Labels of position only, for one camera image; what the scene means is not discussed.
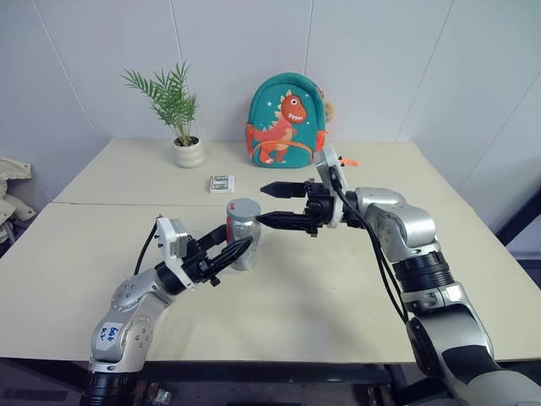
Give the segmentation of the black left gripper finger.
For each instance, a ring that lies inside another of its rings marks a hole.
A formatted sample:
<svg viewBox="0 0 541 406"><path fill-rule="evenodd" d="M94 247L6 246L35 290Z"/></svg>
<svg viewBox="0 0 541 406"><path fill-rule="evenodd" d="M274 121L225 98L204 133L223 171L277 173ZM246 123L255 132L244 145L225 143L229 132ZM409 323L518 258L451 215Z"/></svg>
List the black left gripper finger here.
<svg viewBox="0 0 541 406"><path fill-rule="evenodd" d="M197 240L202 250L209 250L219 246L227 240L227 225L222 224Z"/></svg>
<svg viewBox="0 0 541 406"><path fill-rule="evenodd" d="M248 236L228 244L218 256L211 260L210 269L213 272L220 272L230 266L244 254L253 241L254 238Z"/></svg>

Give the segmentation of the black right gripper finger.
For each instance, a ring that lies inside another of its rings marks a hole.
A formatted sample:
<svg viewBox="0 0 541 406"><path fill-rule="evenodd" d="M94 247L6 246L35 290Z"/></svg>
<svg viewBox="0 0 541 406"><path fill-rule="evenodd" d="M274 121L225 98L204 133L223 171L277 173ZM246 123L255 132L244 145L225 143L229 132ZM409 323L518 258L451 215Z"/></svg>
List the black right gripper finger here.
<svg viewBox="0 0 541 406"><path fill-rule="evenodd" d="M304 182L275 181L260 188L260 192L277 199L304 198L307 194Z"/></svg>
<svg viewBox="0 0 541 406"><path fill-rule="evenodd" d="M271 211L259 214L255 219L268 228L304 232L309 230L309 217L291 211Z"/></svg>

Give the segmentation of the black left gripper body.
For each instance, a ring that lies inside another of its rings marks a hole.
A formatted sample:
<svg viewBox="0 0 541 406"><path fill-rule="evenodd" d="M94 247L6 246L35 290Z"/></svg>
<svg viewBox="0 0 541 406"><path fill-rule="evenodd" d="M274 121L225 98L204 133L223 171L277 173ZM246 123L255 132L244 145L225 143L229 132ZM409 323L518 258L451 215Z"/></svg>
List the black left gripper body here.
<svg viewBox="0 0 541 406"><path fill-rule="evenodd" d="M187 244L187 254L183 258L183 270L192 283L209 282L211 286L217 286L221 280L217 276L212 260L207 251L216 246L210 239L191 239Z"/></svg>

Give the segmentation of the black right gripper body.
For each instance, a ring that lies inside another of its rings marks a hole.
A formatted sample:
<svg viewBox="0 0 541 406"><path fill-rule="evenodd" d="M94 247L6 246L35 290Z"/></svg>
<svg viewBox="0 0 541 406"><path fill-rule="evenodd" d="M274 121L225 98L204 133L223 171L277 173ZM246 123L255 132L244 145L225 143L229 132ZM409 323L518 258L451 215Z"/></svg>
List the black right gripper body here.
<svg viewBox="0 0 541 406"><path fill-rule="evenodd" d="M316 237L320 228L329 226L334 217L336 198L323 183L303 183L307 202L303 214L309 217L307 234Z"/></svg>

